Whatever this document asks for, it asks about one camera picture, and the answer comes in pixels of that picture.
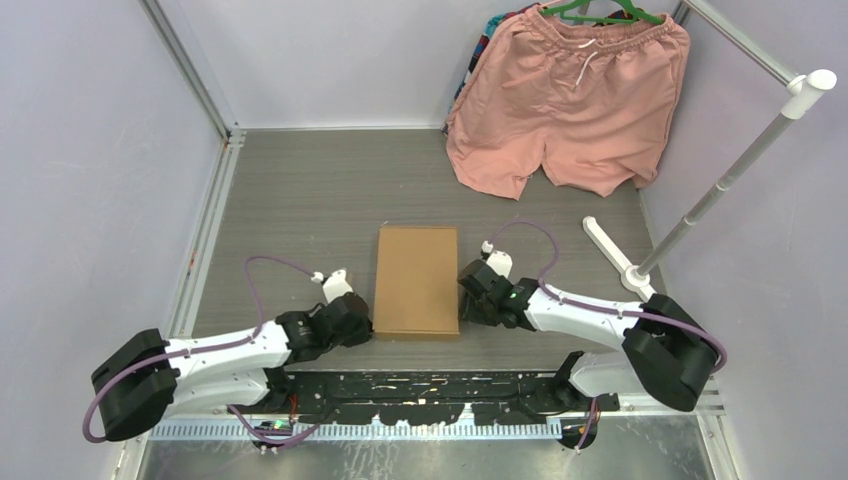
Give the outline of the brown cardboard box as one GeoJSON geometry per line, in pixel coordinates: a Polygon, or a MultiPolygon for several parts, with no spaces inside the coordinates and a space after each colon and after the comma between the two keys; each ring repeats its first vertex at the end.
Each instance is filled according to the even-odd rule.
{"type": "Polygon", "coordinates": [[[459,337],[458,229],[379,229],[373,328],[382,341],[459,337]]]}

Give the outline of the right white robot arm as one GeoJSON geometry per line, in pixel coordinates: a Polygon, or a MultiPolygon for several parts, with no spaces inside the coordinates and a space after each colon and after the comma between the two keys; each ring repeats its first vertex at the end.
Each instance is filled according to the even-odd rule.
{"type": "Polygon", "coordinates": [[[645,393],[673,410],[691,412],[721,361],[718,347],[669,297],[612,302],[522,278],[511,282],[487,261],[462,269],[460,316],[472,323],[558,333],[608,347],[566,356],[552,394],[567,410],[593,398],[645,393]]]}

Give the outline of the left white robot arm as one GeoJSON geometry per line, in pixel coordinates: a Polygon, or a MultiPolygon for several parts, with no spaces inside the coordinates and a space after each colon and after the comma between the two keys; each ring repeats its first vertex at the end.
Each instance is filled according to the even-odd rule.
{"type": "Polygon", "coordinates": [[[237,406],[285,409],[283,367],[371,338],[366,301],[353,292],[306,311],[285,312],[255,329],[200,339],[136,333],[91,375],[95,398],[83,421],[92,443],[128,440],[173,415],[237,406]]]}

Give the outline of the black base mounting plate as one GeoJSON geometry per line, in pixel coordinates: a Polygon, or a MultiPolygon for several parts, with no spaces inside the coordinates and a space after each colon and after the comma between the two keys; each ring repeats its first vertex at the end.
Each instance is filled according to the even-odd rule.
{"type": "Polygon", "coordinates": [[[300,371],[273,373],[268,395],[249,414],[291,414],[304,423],[395,426],[451,425],[469,410],[477,426],[541,424],[591,407],[615,412],[615,394],[596,401],[553,372],[521,371],[300,371]]]}

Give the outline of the pink shorts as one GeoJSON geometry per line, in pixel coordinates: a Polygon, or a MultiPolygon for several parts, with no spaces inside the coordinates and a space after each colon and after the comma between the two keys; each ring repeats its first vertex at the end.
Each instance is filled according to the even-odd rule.
{"type": "Polygon", "coordinates": [[[657,177],[681,96],[690,37],[657,23],[568,25],[532,6],[504,20],[446,119],[457,180],[485,194],[551,183],[606,197],[657,177]]]}

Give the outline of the colourful patterned garment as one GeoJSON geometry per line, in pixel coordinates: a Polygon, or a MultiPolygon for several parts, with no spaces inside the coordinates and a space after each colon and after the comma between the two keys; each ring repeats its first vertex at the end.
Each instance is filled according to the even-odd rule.
{"type": "Polygon", "coordinates": [[[487,24],[443,125],[448,148],[501,148],[527,134],[550,68],[553,28],[542,11],[531,4],[487,24]]]}

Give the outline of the green clothes hanger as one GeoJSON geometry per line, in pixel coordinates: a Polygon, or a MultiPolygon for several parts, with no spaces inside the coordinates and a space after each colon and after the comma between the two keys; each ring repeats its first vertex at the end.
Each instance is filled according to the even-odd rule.
{"type": "Polygon", "coordinates": [[[644,21],[661,25],[664,18],[639,7],[634,1],[551,1],[540,6],[543,16],[579,24],[631,24],[644,21]]]}

